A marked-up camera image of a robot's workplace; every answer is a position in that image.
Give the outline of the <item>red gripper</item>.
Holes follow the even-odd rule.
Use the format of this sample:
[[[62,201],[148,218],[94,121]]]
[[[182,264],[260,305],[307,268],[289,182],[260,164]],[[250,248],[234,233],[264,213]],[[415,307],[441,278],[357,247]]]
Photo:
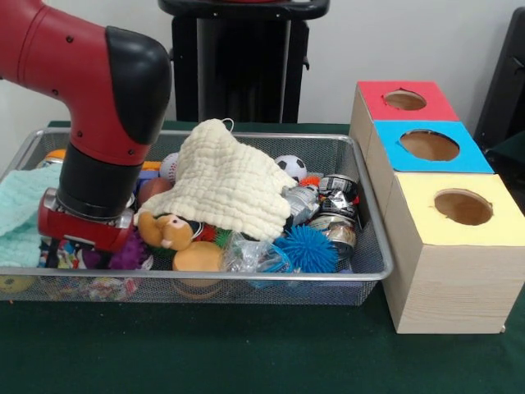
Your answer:
[[[120,251],[133,231],[131,209],[114,219],[102,221],[82,218],[66,210],[57,198],[57,189],[47,188],[39,202],[38,230],[42,236],[52,238],[48,247],[46,267],[59,264],[58,248],[62,239],[91,245],[99,250],[96,269],[109,269],[112,253]]]

